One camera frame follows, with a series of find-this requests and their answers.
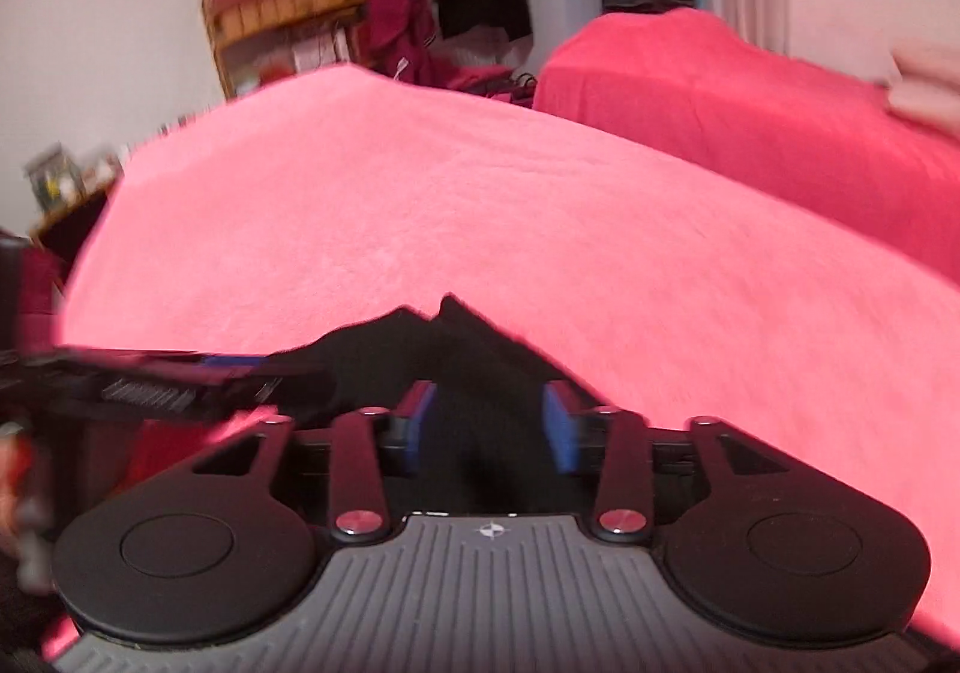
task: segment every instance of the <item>red blanket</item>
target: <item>red blanket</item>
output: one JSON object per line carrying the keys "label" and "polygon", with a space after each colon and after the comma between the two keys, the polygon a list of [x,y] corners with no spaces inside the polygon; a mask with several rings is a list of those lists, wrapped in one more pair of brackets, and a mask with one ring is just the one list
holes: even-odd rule
{"label": "red blanket", "polygon": [[656,426],[720,415],[902,510],[960,631],[960,292],[625,139],[356,67],[280,83],[136,152],[62,338],[270,353],[448,291]]}
{"label": "red blanket", "polygon": [[960,143],[885,90],[743,43],[712,14],[608,14],[561,46],[535,107],[648,144],[960,281]]}

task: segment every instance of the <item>logo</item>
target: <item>logo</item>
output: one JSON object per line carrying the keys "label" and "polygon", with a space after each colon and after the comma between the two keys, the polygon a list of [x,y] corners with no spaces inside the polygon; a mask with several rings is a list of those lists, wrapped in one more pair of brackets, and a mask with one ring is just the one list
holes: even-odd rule
{"label": "logo", "polygon": [[487,524],[483,524],[483,526],[478,529],[477,532],[482,534],[483,537],[486,537],[486,539],[493,540],[495,537],[500,537],[501,534],[507,534],[507,532],[510,532],[510,530],[508,530],[502,524],[497,524],[496,521],[491,521]]}

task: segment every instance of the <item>black device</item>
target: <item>black device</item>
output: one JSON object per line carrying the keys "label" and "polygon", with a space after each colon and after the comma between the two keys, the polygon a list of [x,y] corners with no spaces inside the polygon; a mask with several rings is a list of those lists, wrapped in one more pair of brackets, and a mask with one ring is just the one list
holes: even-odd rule
{"label": "black device", "polygon": [[56,544],[64,673],[922,671],[928,548],[902,515],[720,420],[683,432],[544,389],[584,504],[424,507],[435,385],[323,430],[278,418]]}
{"label": "black device", "polygon": [[52,543],[119,480],[143,421],[210,424],[269,404],[304,422],[334,388],[316,363],[277,361],[282,354],[225,361],[55,348],[58,270],[48,251],[0,232],[0,424],[32,440],[17,510],[17,577],[31,594],[52,589]]}

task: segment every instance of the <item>blue strip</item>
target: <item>blue strip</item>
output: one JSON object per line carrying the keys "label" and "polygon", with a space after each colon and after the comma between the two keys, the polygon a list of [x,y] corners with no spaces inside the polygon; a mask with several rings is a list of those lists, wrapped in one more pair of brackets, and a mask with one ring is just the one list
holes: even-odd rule
{"label": "blue strip", "polygon": [[562,474],[573,472],[577,468],[577,428],[571,412],[560,402],[560,396],[544,386],[544,432],[553,451],[553,462]]}
{"label": "blue strip", "polygon": [[426,409],[429,408],[430,403],[433,402],[433,394],[436,390],[437,387],[431,384],[426,394],[421,396],[421,402],[416,406],[414,414],[410,417],[410,423],[407,424],[406,457],[407,469],[411,472],[416,472],[416,467],[419,466],[419,435],[421,434],[421,424],[424,422]]}
{"label": "blue strip", "polygon": [[207,356],[204,366],[260,366],[263,356]]}

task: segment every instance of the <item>black mount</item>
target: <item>black mount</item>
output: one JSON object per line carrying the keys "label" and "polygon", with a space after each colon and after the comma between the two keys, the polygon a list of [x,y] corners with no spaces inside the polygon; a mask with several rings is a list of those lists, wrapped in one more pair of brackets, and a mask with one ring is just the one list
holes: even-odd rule
{"label": "black mount", "polygon": [[[159,646],[269,622],[334,551],[382,542],[421,510],[394,487],[416,474],[433,390],[326,430],[258,424],[81,516],[55,552],[66,606],[83,628]],[[899,513],[721,421],[669,432],[576,409],[563,384],[548,392],[565,411],[558,470],[592,487],[568,511],[603,542],[651,549],[711,622],[810,647],[906,626],[930,560]]]}

